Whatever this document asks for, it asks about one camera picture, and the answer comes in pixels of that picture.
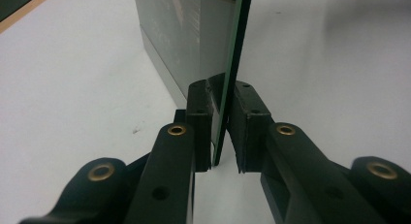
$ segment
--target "green glass edge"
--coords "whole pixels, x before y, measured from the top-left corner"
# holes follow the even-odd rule
[[[228,61],[228,65],[227,67],[229,68],[229,70],[227,70],[227,74],[225,75],[224,78],[224,88],[223,88],[223,97],[222,97],[222,101],[221,101],[221,110],[220,110],[220,118],[218,121],[218,135],[217,135],[217,143],[220,143],[220,138],[221,138],[221,126],[223,124],[223,120],[224,120],[224,111],[226,109],[226,100],[227,100],[227,92],[229,89],[229,79],[230,79],[230,75],[232,72],[232,64],[233,64],[233,55],[234,55],[234,49],[235,49],[235,45],[236,45],[236,38],[237,38],[237,29],[238,29],[238,21],[239,21],[239,15],[240,15],[240,11],[241,11],[241,4],[242,4],[242,0],[236,0],[236,9],[235,9],[235,15],[233,18],[233,34],[231,36],[231,41],[230,41],[230,49],[229,49],[229,61]],[[217,157],[217,148],[214,149],[213,152],[213,156],[212,156],[212,165],[215,166],[215,160]]]

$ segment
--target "wooden edge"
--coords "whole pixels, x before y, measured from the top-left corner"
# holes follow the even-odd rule
[[[21,18],[26,16],[32,10],[34,10],[37,6],[45,2],[46,0],[31,0],[26,5],[15,11],[11,16],[7,17],[3,21],[0,22],[0,34],[3,33],[6,29],[10,26],[15,24]]]

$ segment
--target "black plastic part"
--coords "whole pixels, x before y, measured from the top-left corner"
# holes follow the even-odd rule
[[[354,161],[349,179],[390,223],[411,223],[411,175],[377,157]]]
[[[127,165],[127,184],[130,186],[131,191],[129,193],[130,200],[132,198],[132,195],[134,194],[134,191],[136,190],[137,185],[140,182],[142,172],[145,168],[145,164],[147,163],[149,156],[150,153],[147,153],[145,156]]]
[[[107,175],[111,167],[112,174],[103,179],[102,176]],[[97,169],[93,175],[100,180],[90,179],[93,169]],[[70,180],[48,215],[28,218],[21,224],[121,223],[129,191],[126,175],[126,166],[118,159],[101,158],[91,161]]]
[[[193,129],[184,123],[164,126],[124,223],[192,223],[194,173]]]
[[[175,110],[173,122],[185,122],[185,110]]]
[[[196,172],[211,168],[211,124],[213,107],[206,80],[190,84],[185,121],[194,129]]]
[[[236,151],[239,172],[262,170],[267,129],[273,122],[254,87],[237,81],[227,130]]]
[[[387,223],[297,126],[270,125],[267,148],[261,181],[276,223]]]

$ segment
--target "brass screw insert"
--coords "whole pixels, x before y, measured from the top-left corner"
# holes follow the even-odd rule
[[[396,179],[398,174],[390,166],[379,163],[379,162],[369,162],[366,164],[366,168],[373,173],[375,176],[382,177],[384,179]]]
[[[296,130],[288,125],[279,125],[277,126],[277,132],[282,135],[295,135]]]
[[[88,179],[91,181],[102,181],[113,175],[114,171],[112,163],[99,164],[88,172]]]
[[[180,136],[180,135],[185,134],[186,131],[187,131],[187,129],[184,126],[174,125],[174,126],[170,127],[167,132],[169,132],[169,134],[173,135],[173,136]]]

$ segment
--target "white surface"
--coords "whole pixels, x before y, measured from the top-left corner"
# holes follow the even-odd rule
[[[239,80],[334,161],[411,171],[410,0],[253,0]],[[46,214],[85,163],[147,153],[174,102],[134,0],[47,0],[0,35],[0,223]],[[273,223],[226,140],[196,175],[195,223]]]
[[[411,0],[253,0],[238,80],[333,161],[411,172]]]

